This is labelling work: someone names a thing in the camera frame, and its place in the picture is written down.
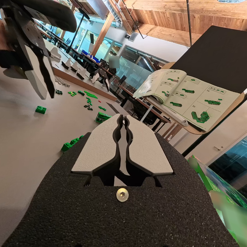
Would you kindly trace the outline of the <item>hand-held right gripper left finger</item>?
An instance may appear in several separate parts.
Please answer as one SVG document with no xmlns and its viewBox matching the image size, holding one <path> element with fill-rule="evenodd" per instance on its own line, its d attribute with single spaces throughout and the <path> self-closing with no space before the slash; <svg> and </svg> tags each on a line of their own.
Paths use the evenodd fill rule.
<svg viewBox="0 0 247 247">
<path fill-rule="evenodd" d="M 71 172 L 96 175 L 120 158 L 118 141 L 121 138 L 122 124 L 123 115 L 118 113 L 97 126 L 86 141 Z"/>
</svg>

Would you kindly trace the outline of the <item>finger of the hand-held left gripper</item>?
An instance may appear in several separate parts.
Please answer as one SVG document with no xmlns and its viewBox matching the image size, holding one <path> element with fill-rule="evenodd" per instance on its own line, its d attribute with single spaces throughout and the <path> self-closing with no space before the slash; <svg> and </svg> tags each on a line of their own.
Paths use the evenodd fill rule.
<svg viewBox="0 0 247 247">
<path fill-rule="evenodd" d="M 38 96 L 42 100 L 45 100 L 47 97 L 47 87 L 45 85 L 44 77 L 40 70 L 38 58 L 30 47 L 25 46 L 25 48 L 32 65 L 32 69 L 25 71 L 25 75 L 30 81 L 32 87 L 34 88 Z"/>
<path fill-rule="evenodd" d="M 53 99 L 55 97 L 55 78 L 54 71 L 51 64 L 51 60 L 46 56 L 38 56 L 38 63 L 41 75 L 44 79 L 44 83 L 47 87 L 50 97 Z"/>
</svg>

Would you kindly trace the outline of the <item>brown standing desk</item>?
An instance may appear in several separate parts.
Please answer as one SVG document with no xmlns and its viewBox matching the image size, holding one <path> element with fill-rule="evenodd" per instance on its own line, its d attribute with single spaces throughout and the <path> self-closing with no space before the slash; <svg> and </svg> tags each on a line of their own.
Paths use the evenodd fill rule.
<svg viewBox="0 0 247 247">
<path fill-rule="evenodd" d="M 127 101 L 130 101 L 131 103 L 131 108 L 132 108 L 132 116 L 136 116 L 137 119 L 140 121 L 143 116 L 146 114 L 147 110 L 150 108 L 149 103 L 144 103 L 143 100 L 141 99 L 134 99 L 133 94 L 122 87 L 121 85 L 119 86 L 122 89 L 122 95 L 125 97 L 125 99 L 122 101 L 120 104 L 121 107 L 123 107 Z M 143 123 L 146 125 L 154 125 L 155 121 L 158 120 L 158 122 L 153 126 L 152 130 L 156 131 L 158 126 L 163 123 L 169 123 L 171 124 L 170 119 L 167 117 L 163 116 L 161 111 L 156 111 L 156 108 L 153 106 L 152 109 L 147 113 L 146 117 L 143 120 Z"/>
</svg>

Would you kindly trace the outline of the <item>person's left hand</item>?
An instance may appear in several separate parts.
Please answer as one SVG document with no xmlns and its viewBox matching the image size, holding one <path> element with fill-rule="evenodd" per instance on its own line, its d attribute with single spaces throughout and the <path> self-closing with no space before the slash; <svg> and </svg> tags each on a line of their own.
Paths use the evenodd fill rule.
<svg viewBox="0 0 247 247">
<path fill-rule="evenodd" d="M 0 20 L 0 50 L 14 51 L 12 47 L 8 45 L 6 30 L 2 20 Z"/>
</svg>

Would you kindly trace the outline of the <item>grey brick pieces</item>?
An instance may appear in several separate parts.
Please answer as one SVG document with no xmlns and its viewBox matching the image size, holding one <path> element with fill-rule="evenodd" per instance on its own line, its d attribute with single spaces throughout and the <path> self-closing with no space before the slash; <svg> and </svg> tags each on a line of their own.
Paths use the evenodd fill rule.
<svg viewBox="0 0 247 247">
<path fill-rule="evenodd" d="M 55 82 L 58 83 L 59 85 L 64 85 L 66 87 L 70 87 L 69 84 L 67 84 L 62 78 L 55 76 Z"/>
</svg>

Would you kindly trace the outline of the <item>large curved green brick assembly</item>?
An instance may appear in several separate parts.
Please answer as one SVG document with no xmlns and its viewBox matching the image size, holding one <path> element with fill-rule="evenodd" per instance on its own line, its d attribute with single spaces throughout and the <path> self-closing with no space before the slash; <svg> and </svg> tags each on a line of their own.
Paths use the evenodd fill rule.
<svg viewBox="0 0 247 247">
<path fill-rule="evenodd" d="M 61 148 L 61 152 L 66 152 L 67 150 L 69 150 L 74 144 L 76 144 L 84 135 L 81 135 L 79 138 L 75 138 L 73 140 L 71 140 L 70 142 L 66 142 L 63 144 L 62 148 Z"/>
</svg>

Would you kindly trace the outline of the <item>white table with wooden edge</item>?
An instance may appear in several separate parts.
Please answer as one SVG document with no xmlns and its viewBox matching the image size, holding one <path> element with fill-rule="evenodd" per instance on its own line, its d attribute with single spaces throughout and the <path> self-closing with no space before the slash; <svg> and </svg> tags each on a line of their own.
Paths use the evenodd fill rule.
<svg viewBox="0 0 247 247">
<path fill-rule="evenodd" d="M 102 85 L 97 81 L 94 84 L 91 83 L 91 80 L 89 79 L 89 72 L 85 72 L 84 79 L 80 79 L 75 72 L 73 72 L 71 69 L 67 70 L 65 69 L 61 62 L 66 62 L 69 58 L 71 59 L 71 65 L 75 62 L 75 60 L 64 51 L 58 49 L 58 53 L 61 55 L 61 61 L 57 62 L 51 58 L 51 63 L 54 70 L 54 75 L 67 80 L 71 83 L 74 83 L 76 85 L 79 85 L 86 90 L 89 90 L 91 92 L 94 92 L 96 94 L 99 94 L 103 97 L 106 97 L 110 100 L 116 101 L 117 97 L 115 97 L 111 92 L 108 92 L 105 87 L 102 87 Z"/>
</svg>

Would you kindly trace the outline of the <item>white stand ledge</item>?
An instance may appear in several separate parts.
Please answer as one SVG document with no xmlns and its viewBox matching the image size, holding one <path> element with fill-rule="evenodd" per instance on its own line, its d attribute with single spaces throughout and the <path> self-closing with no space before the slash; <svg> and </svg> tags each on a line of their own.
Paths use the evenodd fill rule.
<svg viewBox="0 0 247 247">
<path fill-rule="evenodd" d="M 168 107 L 162 105 L 159 103 L 154 97 L 152 96 L 145 96 L 144 97 L 151 105 L 153 105 L 155 108 L 159 109 L 162 111 L 165 115 L 173 119 L 175 122 L 179 123 L 180 125 L 187 127 L 189 126 L 189 123 L 186 119 L 184 119 L 182 116 L 179 114 L 173 112 L 170 110 Z"/>
</svg>

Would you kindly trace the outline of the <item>row of blue bins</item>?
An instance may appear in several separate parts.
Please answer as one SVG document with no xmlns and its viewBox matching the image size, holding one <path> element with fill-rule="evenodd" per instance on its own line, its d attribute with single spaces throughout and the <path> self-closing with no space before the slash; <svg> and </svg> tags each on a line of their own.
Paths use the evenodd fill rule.
<svg viewBox="0 0 247 247">
<path fill-rule="evenodd" d="M 94 56 L 88 54 L 85 50 L 82 50 L 81 55 L 85 55 L 86 57 L 88 57 L 88 58 L 94 60 L 94 61 L 95 61 L 96 63 L 98 63 L 98 64 L 100 63 L 100 61 L 99 61 L 96 57 L 94 57 Z"/>
</svg>

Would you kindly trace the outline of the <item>black and white gripper device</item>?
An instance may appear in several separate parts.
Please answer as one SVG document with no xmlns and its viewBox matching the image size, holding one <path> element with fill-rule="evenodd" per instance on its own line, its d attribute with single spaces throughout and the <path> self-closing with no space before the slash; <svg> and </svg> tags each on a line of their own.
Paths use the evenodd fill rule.
<svg viewBox="0 0 247 247">
<path fill-rule="evenodd" d="M 94 84 L 96 81 L 99 81 L 109 92 L 110 84 L 105 70 L 97 69 L 96 71 L 90 73 L 89 78 L 91 79 L 92 84 Z"/>
</svg>

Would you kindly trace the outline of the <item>green cardboard box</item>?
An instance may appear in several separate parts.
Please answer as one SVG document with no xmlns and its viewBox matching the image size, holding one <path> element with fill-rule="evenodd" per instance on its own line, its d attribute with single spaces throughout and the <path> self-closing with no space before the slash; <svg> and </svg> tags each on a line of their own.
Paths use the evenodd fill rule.
<svg viewBox="0 0 247 247">
<path fill-rule="evenodd" d="M 187 161 L 201 178 L 215 208 L 220 209 L 225 203 L 247 208 L 246 198 L 194 155 L 191 155 Z"/>
</svg>

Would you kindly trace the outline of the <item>open instruction booklet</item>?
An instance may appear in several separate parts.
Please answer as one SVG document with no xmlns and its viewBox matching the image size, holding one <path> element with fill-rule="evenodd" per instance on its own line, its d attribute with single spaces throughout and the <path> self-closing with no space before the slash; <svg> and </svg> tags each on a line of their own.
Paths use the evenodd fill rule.
<svg viewBox="0 0 247 247">
<path fill-rule="evenodd" d="M 193 125 L 209 131 L 239 95 L 182 70 L 161 69 L 150 74 L 133 97 L 154 96 Z"/>
</svg>

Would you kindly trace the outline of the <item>black hanging rod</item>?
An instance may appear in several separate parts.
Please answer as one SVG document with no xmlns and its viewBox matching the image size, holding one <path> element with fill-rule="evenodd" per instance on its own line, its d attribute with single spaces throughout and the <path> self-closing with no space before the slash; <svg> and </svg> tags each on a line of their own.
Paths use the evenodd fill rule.
<svg viewBox="0 0 247 247">
<path fill-rule="evenodd" d="M 187 5 L 187 19 L 188 19 L 189 38 L 190 38 L 190 47 L 191 47 L 192 46 L 192 32 L 191 32 L 189 0 L 186 0 L 186 5 Z"/>
</svg>

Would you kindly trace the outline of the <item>wooden support post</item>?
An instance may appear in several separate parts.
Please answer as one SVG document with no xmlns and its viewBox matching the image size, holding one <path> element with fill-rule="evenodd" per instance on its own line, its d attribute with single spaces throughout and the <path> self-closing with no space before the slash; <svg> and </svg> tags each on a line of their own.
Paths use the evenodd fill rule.
<svg viewBox="0 0 247 247">
<path fill-rule="evenodd" d="M 96 53 L 97 53 L 98 49 L 100 48 L 100 45 L 102 44 L 103 39 L 105 38 L 105 35 L 108 32 L 113 20 L 114 20 L 114 16 L 113 16 L 113 14 L 111 12 L 109 12 L 109 14 L 108 14 L 108 16 L 106 18 L 106 21 L 103 24 L 103 27 L 102 27 L 102 29 L 101 29 L 98 37 L 97 37 L 97 40 L 94 43 L 94 46 L 93 46 L 93 49 L 92 49 L 92 53 L 91 53 L 92 56 L 96 55 Z"/>
</svg>

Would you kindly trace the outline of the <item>silver ventilation duct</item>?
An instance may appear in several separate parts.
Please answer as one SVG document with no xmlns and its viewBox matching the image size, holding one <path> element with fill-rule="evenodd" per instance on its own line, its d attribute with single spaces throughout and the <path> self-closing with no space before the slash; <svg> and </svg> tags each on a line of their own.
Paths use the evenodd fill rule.
<svg viewBox="0 0 247 247">
<path fill-rule="evenodd" d="M 121 28 L 123 25 L 122 17 L 121 14 L 119 14 L 119 12 L 117 11 L 116 6 L 114 4 L 112 5 L 109 0 L 102 0 L 102 1 L 104 5 L 107 7 L 107 9 L 110 11 L 110 13 L 113 15 L 116 21 L 116 26 L 118 28 Z"/>
</svg>

